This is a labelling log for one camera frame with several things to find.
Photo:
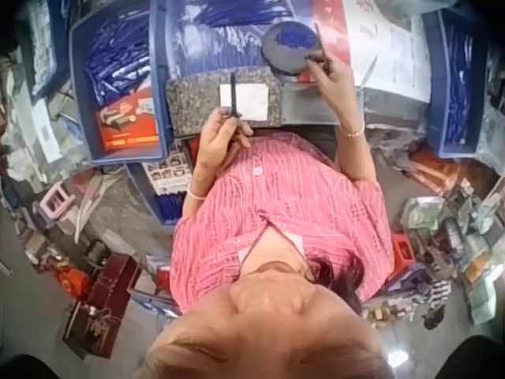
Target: metal tool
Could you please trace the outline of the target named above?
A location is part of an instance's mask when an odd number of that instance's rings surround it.
[[[231,87],[231,114],[239,118],[239,114],[237,112],[237,78],[235,77],[235,73],[230,74],[230,87]]]
[[[360,84],[360,90],[362,90],[366,86],[366,84],[368,83],[368,81],[370,80],[370,77],[373,74],[373,70],[376,68],[378,57],[379,57],[379,55],[376,54],[376,56],[372,60],[372,63],[370,63],[370,66],[366,70],[366,73],[363,76],[363,80],[361,81],[361,84]]]
[[[325,73],[330,73],[330,61],[328,60],[328,57],[326,55],[326,51],[324,50],[323,39],[321,38],[321,32],[319,30],[319,25],[316,22],[314,23],[314,28],[316,29],[317,37],[319,38],[319,41],[321,43],[321,52],[323,53],[323,71]]]

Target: white sheet of paper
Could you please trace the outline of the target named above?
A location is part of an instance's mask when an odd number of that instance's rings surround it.
[[[268,86],[266,84],[237,84],[237,112],[246,121],[268,120]],[[231,85],[219,86],[221,107],[231,107]]]
[[[63,157],[60,151],[60,146],[54,136],[54,131],[49,119],[49,112],[47,111],[46,101],[40,99],[32,108],[33,126],[39,138],[42,151],[46,156],[48,163],[53,163]]]

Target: tiled floor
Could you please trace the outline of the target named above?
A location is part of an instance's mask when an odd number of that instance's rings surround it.
[[[379,167],[379,178],[391,220],[407,197],[427,194],[416,183],[386,167]],[[130,377],[141,355],[158,334],[156,317],[130,304],[112,359],[81,361],[60,340],[71,299],[51,277],[33,271],[14,237],[12,222],[5,211],[2,212],[0,257],[13,274],[9,278],[0,274],[3,342],[0,358],[18,353],[34,355],[49,364],[62,379]],[[446,319],[437,329],[429,332],[421,322],[405,322],[381,331],[389,351],[402,348],[410,352],[412,359],[398,372],[398,377],[409,379],[434,378],[445,358],[474,332],[462,291],[458,288],[450,298]]]

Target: gold bangle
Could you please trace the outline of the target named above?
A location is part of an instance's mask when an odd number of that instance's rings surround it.
[[[204,201],[205,200],[205,197],[197,196],[193,192],[191,192],[191,190],[189,189],[189,187],[191,187],[191,183],[188,184],[188,190],[187,190],[187,193],[188,193],[188,195],[190,197],[192,197],[193,199],[198,200],[198,201]]]
[[[356,133],[347,133],[346,131],[344,131],[344,129],[341,126],[340,126],[340,131],[342,132],[342,134],[344,136],[349,137],[349,138],[359,137],[360,135],[362,135],[365,132],[365,123],[363,123],[363,126],[361,127],[361,129],[359,129]]]

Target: white paper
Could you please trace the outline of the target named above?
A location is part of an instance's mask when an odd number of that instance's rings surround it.
[[[33,126],[39,139],[42,151],[48,163],[53,163],[63,157],[60,146],[54,136],[46,101],[40,99],[32,108]]]
[[[357,85],[377,55],[366,88],[396,93],[429,103],[431,65],[422,19],[412,17],[410,30],[390,22],[375,5],[356,0],[342,2],[351,66]]]
[[[237,112],[246,121],[268,120],[268,86],[266,84],[237,84]],[[222,107],[231,107],[231,85],[219,86]]]

